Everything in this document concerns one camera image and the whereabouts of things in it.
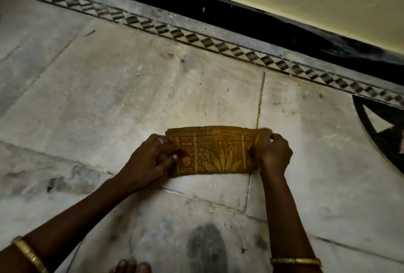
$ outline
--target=bangle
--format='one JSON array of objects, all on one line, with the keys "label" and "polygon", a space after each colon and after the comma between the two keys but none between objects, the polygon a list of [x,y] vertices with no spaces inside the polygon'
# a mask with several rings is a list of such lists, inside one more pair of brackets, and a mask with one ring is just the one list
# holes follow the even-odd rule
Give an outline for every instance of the bangle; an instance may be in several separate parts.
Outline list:
[{"label": "bangle", "polygon": [[37,268],[41,273],[49,273],[47,267],[45,267],[42,260],[35,254],[33,249],[21,238],[21,236],[15,237],[11,243],[28,258],[29,261]]},{"label": "bangle", "polygon": [[321,260],[318,258],[310,259],[310,258],[271,258],[271,265],[316,265],[322,266]]}]

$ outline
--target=cloth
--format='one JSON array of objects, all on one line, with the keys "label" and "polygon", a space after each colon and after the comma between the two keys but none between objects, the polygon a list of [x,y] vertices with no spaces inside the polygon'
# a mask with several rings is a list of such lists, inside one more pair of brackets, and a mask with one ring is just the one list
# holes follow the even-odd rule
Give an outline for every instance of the cloth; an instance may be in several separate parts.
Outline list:
[{"label": "cloth", "polygon": [[248,150],[264,142],[272,131],[231,126],[172,128],[166,131],[181,149],[171,176],[252,173],[256,168]]}]

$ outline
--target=foot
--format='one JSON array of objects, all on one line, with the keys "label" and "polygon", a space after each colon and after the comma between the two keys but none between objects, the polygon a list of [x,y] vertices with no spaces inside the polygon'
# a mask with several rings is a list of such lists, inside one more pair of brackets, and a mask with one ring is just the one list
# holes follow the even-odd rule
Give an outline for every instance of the foot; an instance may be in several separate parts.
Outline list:
[{"label": "foot", "polygon": [[119,261],[118,265],[111,268],[109,273],[152,273],[152,269],[148,263],[137,264],[134,258],[130,258]]}]

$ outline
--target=diamond pattern border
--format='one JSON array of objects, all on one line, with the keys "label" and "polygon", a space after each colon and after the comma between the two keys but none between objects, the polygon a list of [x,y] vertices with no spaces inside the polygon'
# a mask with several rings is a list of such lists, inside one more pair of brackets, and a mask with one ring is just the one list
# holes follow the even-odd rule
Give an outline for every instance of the diamond pattern border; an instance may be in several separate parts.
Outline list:
[{"label": "diamond pattern border", "polygon": [[365,82],[353,80],[338,74],[326,72],[315,67],[306,66],[288,59],[255,51],[244,46],[235,45],[214,37],[168,25],[158,20],[133,14],[126,10],[100,4],[92,0],[39,0],[69,10],[94,16],[99,19],[126,25],[131,28],[167,37],[206,51],[222,54],[237,60],[253,63],[293,77],[329,86],[337,90],[367,97],[382,103],[404,108],[404,94],[380,88]]}]

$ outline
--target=person's left hand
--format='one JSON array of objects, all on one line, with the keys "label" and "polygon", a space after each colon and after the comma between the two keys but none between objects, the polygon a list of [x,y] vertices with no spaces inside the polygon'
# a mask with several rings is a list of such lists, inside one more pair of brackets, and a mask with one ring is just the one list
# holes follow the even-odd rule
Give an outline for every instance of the person's left hand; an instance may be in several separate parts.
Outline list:
[{"label": "person's left hand", "polygon": [[170,138],[153,134],[134,151],[114,179],[132,194],[167,174],[178,158],[176,151],[178,147]]}]

